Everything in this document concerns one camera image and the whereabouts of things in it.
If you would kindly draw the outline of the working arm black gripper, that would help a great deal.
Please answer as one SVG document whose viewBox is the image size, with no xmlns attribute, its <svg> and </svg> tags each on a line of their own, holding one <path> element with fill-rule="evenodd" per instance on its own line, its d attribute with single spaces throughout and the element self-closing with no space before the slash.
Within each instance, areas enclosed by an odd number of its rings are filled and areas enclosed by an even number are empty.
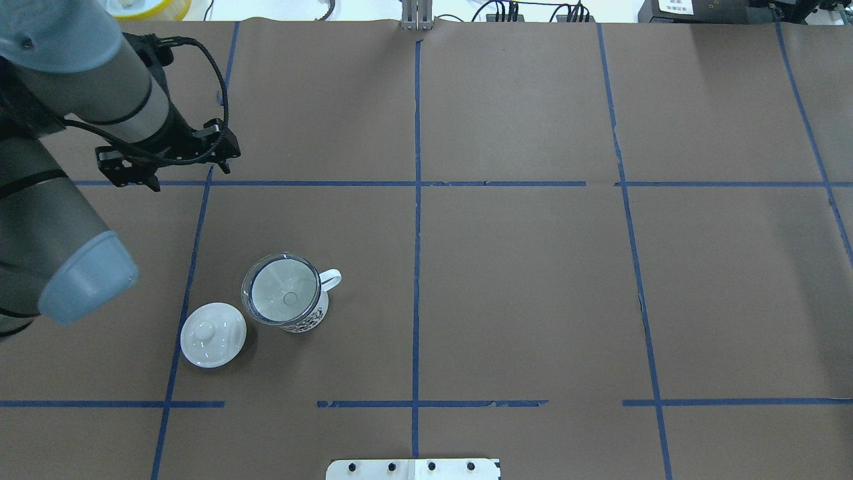
<svg viewBox="0 0 853 480">
<path fill-rule="evenodd" d="M 166 158 L 167 162 L 126 156 L 108 146 L 95 148 L 98 170 L 116 187 L 144 185 L 160 192 L 158 167 L 212 163 L 224 174 L 229 174 L 229 161 L 241 156 L 237 135 L 222 119 L 210 119 L 202 129 L 194 129 L 171 104 L 168 112 L 159 105 L 139 106 L 133 112 L 133 121 L 143 133 L 149 134 L 135 145 L 152 156 Z"/>
</svg>

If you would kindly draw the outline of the working silver UR robot arm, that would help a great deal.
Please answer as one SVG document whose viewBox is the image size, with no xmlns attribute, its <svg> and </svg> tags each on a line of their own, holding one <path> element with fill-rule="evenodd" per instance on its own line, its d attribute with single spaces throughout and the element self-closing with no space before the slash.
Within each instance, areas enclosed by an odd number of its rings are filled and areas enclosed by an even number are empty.
<svg viewBox="0 0 853 480">
<path fill-rule="evenodd" d="M 223 114 L 195 129 L 169 91 L 173 49 L 192 46 L 219 83 Z M 241 152 L 227 84 L 194 37 L 125 33 L 97 1 L 2 2 L 2 340 L 45 316 L 73 324 L 136 285 L 139 268 L 43 140 L 68 128 L 104 140 L 116 187 L 161 189 L 158 170 Z"/>
</svg>

